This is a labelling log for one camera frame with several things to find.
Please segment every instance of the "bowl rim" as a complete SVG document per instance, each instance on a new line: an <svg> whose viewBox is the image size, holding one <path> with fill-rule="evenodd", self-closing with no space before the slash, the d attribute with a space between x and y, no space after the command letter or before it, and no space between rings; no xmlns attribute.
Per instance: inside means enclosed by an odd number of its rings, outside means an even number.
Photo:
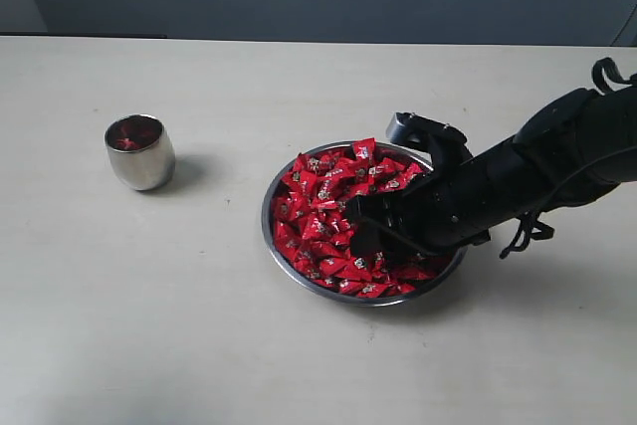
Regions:
<svg viewBox="0 0 637 425"><path fill-rule="evenodd" d="M352 146L353 143L354 141L351 141L351 140L328 143L322 146L317 146L316 148L313 148L305 152L304 154L306 154L307 156L314 156L319 153L324 153L331 149L349 147L349 146ZM426 160L422 156L414 153L413 151L409 149L403 148L402 146L396 146L395 144L389 144L389 143L382 143L379 141L376 141L376 146L380 147L381 149L385 149L385 150L388 149L397 154L409 156L414 161L417 161L421 166L424 166L430 171L433 170L433 167L428 160ZM340 294L334 291L330 291L329 289L326 289L322 286L319 286L318 284L313 283L311 280L309 280L308 278L303 276L301 273L299 273L292 266L292 264L290 264L290 262L288 262L288 260L277 250L274 244L274 238L272 235L272 223L271 223L272 198L274 197L274 194L277 191L277 188L279 187L283 176L288 171L290 171L290 169L292 169L292 167L294 166L295 160L296 158L293 158L292 161L286 164L281 169L281 171L279 171L279 173L272 180L272 182L270 183L270 186L268 187L266 191L262 208L261 208L261 229L262 229L264 240L266 242L268 250L270 251L270 254L274 258L275 262L297 284L312 291L313 293L323 296L324 298L332 299L334 301L339 301L345 304L351 304L351 305L363 306L363 307L393 306L395 304L400 304L406 301L410 301L419 296L422 296L425 293L428 293L429 291L432 291L433 289L438 287L443 281L445 281L451 275L451 273L453 273L456 270L458 265L462 262L467 252L466 246L456 251L456 254L452 258L451 262L447 265L444 271L435 279L432 279L431 281L426 282L425 284L423 284L423 286L421 286L420 288L410 293L402 294L399 296L390 296L386 298L357 298L354 296L348 296L345 294Z"/></svg>

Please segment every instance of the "stainless steel cup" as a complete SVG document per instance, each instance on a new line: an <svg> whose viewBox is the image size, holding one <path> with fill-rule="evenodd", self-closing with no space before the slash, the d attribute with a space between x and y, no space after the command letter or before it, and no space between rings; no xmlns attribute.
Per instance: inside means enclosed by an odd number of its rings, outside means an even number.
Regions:
<svg viewBox="0 0 637 425"><path fill-rule="evenodd" d="M175 152L161 121L147 114L132 114L108 127L108 159L115 175L137 191L158 188L170 181Z"/></svg>

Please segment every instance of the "robotic hand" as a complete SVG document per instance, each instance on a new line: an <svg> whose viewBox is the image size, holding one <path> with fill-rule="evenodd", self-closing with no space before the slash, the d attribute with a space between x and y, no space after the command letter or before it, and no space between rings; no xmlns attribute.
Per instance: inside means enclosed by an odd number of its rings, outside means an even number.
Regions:
<svg viewBox="0 0 637 425"><path fill-rule="evenodd" d="M630 87L613 92L604 75ZM345 214L358 224L352 253L440 255L489 241L489 228L520 227L501 254L550 239L542 212L583 206L637 180L637 74L624 80L612 59L593 66L596 90L577 89L545 106L517 134L473 156L458 129L396 113L392 143L428 152L433 171L404 190L357 196Z"/></svg>

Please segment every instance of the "red candy wrapper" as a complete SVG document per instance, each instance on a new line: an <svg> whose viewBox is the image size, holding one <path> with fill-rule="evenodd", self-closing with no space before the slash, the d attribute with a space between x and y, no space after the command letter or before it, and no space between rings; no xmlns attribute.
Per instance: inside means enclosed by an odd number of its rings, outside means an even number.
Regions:
<svg viewBox="0 0 637 425"><path fill-rule="evenodd" d="M324 288L360 298L398 296L438 276L453 256L351 257L355 227L343 217L356 195L398 191L425 171L409 157L383 157L373 138L316 157L300 154L272 201L277 250L300 274Z"/></svg>

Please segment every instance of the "stainless steel bowl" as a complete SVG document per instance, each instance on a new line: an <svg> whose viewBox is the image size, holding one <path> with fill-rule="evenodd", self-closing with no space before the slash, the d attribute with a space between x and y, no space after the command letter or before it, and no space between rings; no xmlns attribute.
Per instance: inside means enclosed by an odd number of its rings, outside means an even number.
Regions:
<svg viewBox="0 0 637 425"><path fill-rule="evenodd" d="M308 156L317 156L317 155L326 153L327 151L331 149L351 146L352 143L353 141L341 141L338 143L330 143L330 144L326 144L324 146L319 146L318 148L312 149L308 151L306 154ZM408 149L401 148L400 146L377 142L376 149L383 156L389 156L392 158L401 158L401 157L404 158L405 156L408 156L414 161L417 161L418 163L420 163L423 167L427 168L428 170L432 169L431 164L427 160L418 156L417 154L413 153L412 151ZM313 293L317 293L325 298L333 299L335 301L339 301L342 303L353 304L356 306L363 306L363 307L370 307L370 308L376 308L381 306L392 306L394 304L400 304L406 301L411 301L412 299L415 299L434 289L436 286L442 283L445 279L447 279L449 275L451 275L451 273L454 272L454 270L458 267L463 257L465 256L465 253L467 252L467 248L459 249L454 255L451 262L449 263L449 265L447 266L447 268L436 279L423 282L423 284L415 291L412 291L411 293L403 294L400 296L391 296L388 298L356 298L353 296L346 296L344 294L339 294L334 291L330 291L329 289L323 288L319 286L318 284L313 283L308 278L306 278L305 276L297 272L297 270L288 262L288 260L284 258L279 251L277 251L277 248L275 247L275 243L274 243L274 238L272 236L272 225L273 225L272 207L271 207L272 198L276 194L278 194L281 191L281 189L286 187L283 183L281 183L281 178L283 177L284 174L286 174L288 171L292 169L294 163L295 161L292 160L286 166L284 166L284 168L279 172L279 174L277 174L275 179L270 184L270 187L268 188L268 191L266 192L266 197L263 200L263 206L261 208L261 228L263 230L263 237L266 240L268 249L270 250L270 254L272 254L272 257L275 259L277 264L294 281L299 283L304 288L309 289Z"/></svg>

